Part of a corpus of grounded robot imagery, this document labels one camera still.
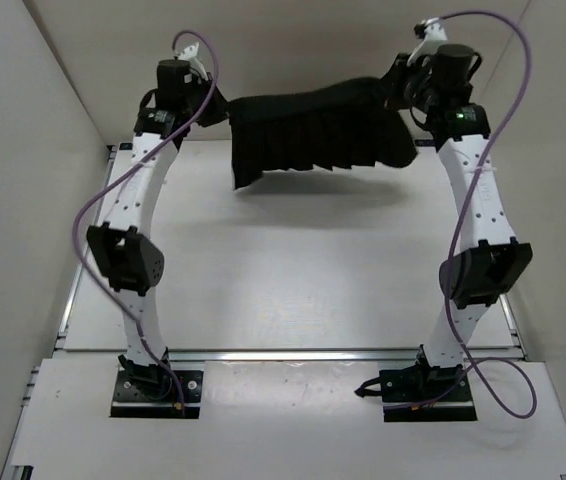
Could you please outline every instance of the black mounting plate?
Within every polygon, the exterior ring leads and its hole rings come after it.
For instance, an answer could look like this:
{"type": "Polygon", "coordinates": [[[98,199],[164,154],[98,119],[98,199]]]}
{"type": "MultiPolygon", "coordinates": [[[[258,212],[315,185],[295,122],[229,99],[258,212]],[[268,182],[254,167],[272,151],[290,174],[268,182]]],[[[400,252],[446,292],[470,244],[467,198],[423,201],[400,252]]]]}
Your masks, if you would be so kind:
{"type": "Polygon", "coordinates": [[[125,370],[119,370],[112,395],[110,416],[115,418],[174,418],[197,419],[201,411],[203,372],[201,370],[174,370],[181,380],[185,397],[185,415],[177,410],[176,397],[166,392],[161,399],[148,398],[131,382],[125,370]]]}
{"type": "Polygon", "coordinates": [[[401,408],[388,409],[391,404],[422,402],[436,398],[450,385],[430,386],[424,391],[418,388],[414,370],[381,370],[381,398],[385,422],[471,422],[477,420],[472,400],[472,391],[467,380],[460,382],[447,396],[433,406],[416,410],[401,408]]]}

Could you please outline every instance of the white wall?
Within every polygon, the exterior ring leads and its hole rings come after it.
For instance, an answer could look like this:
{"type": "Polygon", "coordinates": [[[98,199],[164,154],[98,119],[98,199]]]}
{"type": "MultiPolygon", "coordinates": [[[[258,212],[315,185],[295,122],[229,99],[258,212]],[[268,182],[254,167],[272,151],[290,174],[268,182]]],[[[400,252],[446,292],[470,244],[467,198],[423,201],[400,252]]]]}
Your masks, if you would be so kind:
{"type": "MultiPolygon", "coordinates": [[[[533,0],[522,25],[534,50],[527,98],[496,147],[499,188],[534,260],[512,295],[523,339],[547,361],[566,416],[566,1],[533,0]]],[[[492,123],[515,95],[521,49],[512,43],[483,101],[492,123]]]]}
{"type": "MultiPolygon", "coordinates": [[[[156,64],[169,58],[172,37],[182,28],[200,31],[216,47],[221,91],[234,99],[383,75],[398,52],[416,46],[413,28],[422,19],[481,7],[518,18],[528,0],[25,2],[47,32],[97,128],[106,141],[118,143],[131,135],[137,102],[154,87],[156,64]]],[[[509,32],[479,19],[454,21],[449,33],[455,41],[473,41],[484,53],[485,64],[475,82],[481,91],[509,32]]],[[[193,129],[191,138],[197,137],[227,139],[228,125],[193,129]]]]}
{"type": "Polygon", "coordinates": [[[0,472],[29,372],[58,328],[73,214],[106,156],[23,4],[0,0],[0,472]]]}

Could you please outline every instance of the white floor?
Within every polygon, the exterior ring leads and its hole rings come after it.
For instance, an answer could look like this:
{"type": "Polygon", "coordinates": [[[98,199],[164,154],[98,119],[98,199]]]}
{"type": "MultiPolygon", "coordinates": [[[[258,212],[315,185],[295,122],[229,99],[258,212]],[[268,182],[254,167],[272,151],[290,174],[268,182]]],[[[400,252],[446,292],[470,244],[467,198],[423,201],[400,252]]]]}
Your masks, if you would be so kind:
{"type": "MultiPolygon", "coordinates": [[[[509,418],[470,377],[479,421],[385,424],[376,399],[352,391],[374,362],[208,363],[199,420],[109,418],[111,358],[44,362],[13,463],[31,480],[559,480],[566,425],[542,364],[524,364],[539,393],[527,421],[509,418]]],[[[517,411],[529,407],[511,368],[486,365],[517,411]]]]}
{"type": "MultiPolygon", "coordinates": [[[[405,170],[268,173],[232,191],[230,142],[186,142],[154,215],[157,298],[173,349],[371,349],[422,344],[456,212],[426,149],[405,170]]],[[[119,152],[112,178],[130,152],[119,152]]],[[[113,198],[106,198],[102,216],[113,198]]],[[[123,350],[120,312],[80,283],[65,348],[123,350]]],[[[509,347],[500,305],[471,346],[509,347]]]]}

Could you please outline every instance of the cable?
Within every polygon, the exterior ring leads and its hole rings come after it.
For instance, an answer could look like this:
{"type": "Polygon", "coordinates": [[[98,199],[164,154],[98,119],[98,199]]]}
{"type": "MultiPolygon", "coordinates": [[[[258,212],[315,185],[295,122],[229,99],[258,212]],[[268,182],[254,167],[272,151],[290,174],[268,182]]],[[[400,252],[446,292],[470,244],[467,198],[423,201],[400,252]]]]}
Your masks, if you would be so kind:
{"type": "Polygon", "coordinates": [[[167,362],[164,363],[162,360],[159,359],[159,357],[154,352],[152,352],[149,344],[147,343],[147,340],[145,340],[145,332],[143,331],[143,324],[141,322],[141,319],[139,317],[137,317],[134,314],[134,312],[132,312],[124,302],[119,300],[114,295],[114,293],[110,290],[109,286],[106,285],[105,283],[103,283],[100,275],[90,266],[90,264],[87,261],[87,257],[83,256],[79,231],[80,231],[81,220],[83,219],[83,217],[85,216],[85,214],[88,212],[88,210],[90,208],[92,208],[99,200],[101,200],[103,197],[105,197],[105,195],[107,195],[109,192],[111,192],[112,190],[117,188],[119,185],[121,185],[123,182],[125,182],[129,178],[133,177],[143,167],[143,165],[145,163],[147,163],[154,155],[156,155],[163,147],[165,147],[168,143],[170,143],[176,137],[181,135],[185,130],[187,130],[194,122],[196,122],[196,120],[198,120],[198,118],[201,116],[201,114],[203,113],[205,108],[210,103],[212,96],[214,95],[214,92],[216,90],[217,83],[218,83],[218,77],[219,77],[218,57],[216,55],[216,52],[214,51],[214,49],[210,45],[210,43],[205,38],[203,38],[203,36],[201,36],[200,34],[194,32],[192,30],[181,30],[179,33],[177,33],[174,37],[174,40],[172,41],[172,50],[174,50],[174,46],[176,45],[178,40],[185,34],[192,35],[192,36],[198,38],[201,42],[203,42],[203,44],[210,51],[210,55],[212,57],[212,64],[214,65],[214,73],[212,74],[212,83],[210,85],[210,90],[208,91],[207,95],[205,96],[203,103],[201,104],[199,109],[196,111],[196,113],[194,113],[194,115],[192,115],[192,117],[187,122],[185,122],[176,131],[174,131],[174,133],[169,135],[161,143],[159,143],[156,147],[154,147],[152,150],[150,150],[141,160],[139,160],[132,168],[130,168],[127,172],[125,172],[120,178],[118,178],[117,180],[112,182],[110,185],[108,185],[102,191],[100,191],[99,193],[94,195],[94,197],[89,199],[85,203],[85,205],[83,205],[83,207],[81,207],[81,209],[79,210],[79,212],[76,215],[76,218],[74,219],[74,223],[72,224],[72,247],[74,248],[74,253],[79,258],[79,261],[83,265],[84,270],[92,278],[92,280],[94,280],[96,285],[114,303],[116,303],[116,305],[118,305],[118,307],[123,311],[123,313],[125,313],[125,315],[127,315],[134,322],[134,324],[136,326],[136,332],[137,332],[137,334],[138,334],[138,336],[141,340],[141,344],[143,345],[143,348],[145,349],[145,351],[147,352],[149,357],[157,365],[159,365],[161,368],[163,368],[170,375],[171,380],[174,382],[174,385],[176,386],[176,390],[177,390],[177,393],[178,393],[177,401],[182,406],[182,412],[181,412],[182,415],[185,415],[185,396],[183,395],[183,387],[181,386],[181,382],[179,381],[178,377],[176,376],[176,373],[174,373],[174,371],[170,367],[169,358],[168,358],[167,362]]]}
{"type": "MultiPolygon", "coordinates": [[[[519,105],[521,104],[521,101],[523,100],[523,97],[525,96],[525,92],[527,90],[527,87],[530,83],[530,77],[531,77],[531,74],[532,74],[532,49],[530,47],[530,43],[529,43],[525,33],[523,33],[523,31],[519,28],[518,25],[516,25],[514,22],[512,22],[509,18],[507,18],[507,17],[505,17],[505,16],[503,16],[499,13],[492,12],[492,11],[489,11],[489,10],[464,10],[464,11],[460,11],[460,12],[457,12],[457,13],[451,13],[451,14],[448,14],[448,15],[444,15],[444,16],[440,17],[440,20],[448,20],[448,19],[451,19],[451,18],[462,17],[462,16],[466,16],[466,15],[483,15],[483,16],[492,17],[492,18],[495,18],[497,20],[500,20],[501,22],[503,22],[503,23],[507,24],[509,27],[511,27],[512,30],[514,30],[514,33],[519,37],[519,39],[521,40],[521,44],[523,45],[523,50],[525,52],[525,72],[524,72],[524,75],[523,75],[523,81],[521,82],[521,86],[519,88],[519,92],[518,92],[514,102],[512,103],[512,106],[509,108],[509,110],[505,114],[505,117],[503,117],[503,120],[501,121],[499,126],[494,130],[492,137],[488,140],[487,144],[485,145],[485,149],[483,150],[483,153],[481,154],[479,161],[476,165],[476,170],[474,172],[474,176],[472,177],[472,181],[470,182],[470,186],[469,186],[467,195],[465,197],[465,200],[463,201],[463,205],[461,207],[461,210],[459,211],[459,218],[456,222],[456,227],[454,228],[454,235],[452,236],[452,242],[450,244],[450,249],[448,251],[448,257],[447,257],[448,265],[451,265],[452,259],[454,258],[454,252],[456,250],[456,245],[457,245],[457,243],[459,241],[459,237],[461,235],[461,229],[463,227],[463,222],[465,221],[465,217],[467,216],[467,212],[468,212],[469,207],[470,207],[472,194],[474,193],[474,190],[476,189],[476,185],[478,184],[479,178],[481,176],[483,164],[487,160],[487,157],[490,153],[490,150],[492,149],[492,146],[494,145],[496,140],[499,138],[499,136],[501,135],[501,133],[503,132],[503,130],[505,129],[507,124],[510,122],[510,120],[514,116],[514,113],[518,109],[519,105]]],[[[445,288],[444,288],[445,313],[446,313],[446,316],[447,316],[447,321],[450,325],[450,329],[452,330],[452,334],[454,335],[454,338],[456,339],[456,341],[461,346],[463,353],[466,355],[468,361],[470,362],[470,366],[468,368],[466,368],[465,370],[463,370],[463,372],[459,375],[459,378],[456,380],[455,384],[452,387],[450,387],[442,395],[439,395],[438,397],[436,397],[432,400],[424,400],[422,402],[414,402],[414,403],[409,403],[409,404],[388,406],[388,407],[385,407],[386,410],[397,410],[397,409],[417,408],[417,407],[420,408],[420,407],[429,405],[431,403],[437,402],[438,400],[440,400],[443,397],[445,397],[446,395],[448,395],[452,390],[454,390],[454,388],[456,388],[456,386],[463,380],[463,378],[465,378],[465,376],[471,370],[475,370],[476,374],[478,375],[478,377],[481,379],[481,381],[485,385],[485,388],[487,388],[488,392],[490,392],[490,395],[492,395],[492,398],[494,398],[496,403],[507,414],[511,415],[514,418],[518,418],[518,419],[521,419],[521,420],[525,420],[525,419],[532,417],[532,415],[534,415],[534,413],[536,413],[536,409],[537,409],[537,406],[538,406],[538,398],[537,398],[537,394],[536,394],[536,389],[534,388],[534,384],[532,383],[532,380],[527,375],[527,373],[525,373],[525,371],[523,371],[523,369],[521,367],[519,367],[516,363],[514,363],[510,360],[505,360],[503,358],[487,357],[487,358],[483,358],[481,360],[475,360],[474,357],[472,356],[472,354],[470,353],[470,350],[467,348],[467,345],[465,345],[465,342],[463,342],[461,335],[459,334],[458,330],[456,329],[456,326],[454,325],[454,319],[452,318],[452,311],[451,311],[451,306],[450,306],[450,292],[451,292],[451,285],[452,285],[452,274],[453,274],[453,271],[452,271],[451,268],[449,268],[448,269],[448,275],[447,275],[447,278],[446,278],[446,284],[445,284],[445,288]],[[527,413],[521,414],[521,413],[517,413],[517,412],[513,411],[497,395],[497,393],[494,391],[494,388],[490,384],[489,380],[485,377],[485,375],[483,374],[483,372],[479,368],[479,364],[481,364],[483,362],[487,362],[487,361],[498,361],[498,362],[505,363],[505,364],[510,365],[511,367],[515,368],[521,374],[521,376],[523,377],[525,382],[528,384],[528,387],[530,388],[530,393],[531,393],[531,396],[532,396],[532,406],[530,407],[530,410],[527,413]]]]}

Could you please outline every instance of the black cloth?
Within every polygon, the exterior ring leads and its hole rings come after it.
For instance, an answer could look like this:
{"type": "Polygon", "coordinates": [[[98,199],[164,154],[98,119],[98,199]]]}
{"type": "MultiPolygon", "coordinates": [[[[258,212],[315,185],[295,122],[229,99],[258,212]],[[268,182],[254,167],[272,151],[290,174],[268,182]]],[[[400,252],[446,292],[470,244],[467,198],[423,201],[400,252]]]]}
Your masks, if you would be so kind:
{"type": "Polygon", "coordinates": [[[271,170],[408,166],[417,154],[412,135],[384,104],[379,80],[369,77],[230,102],[235,188],[271,170]]]}

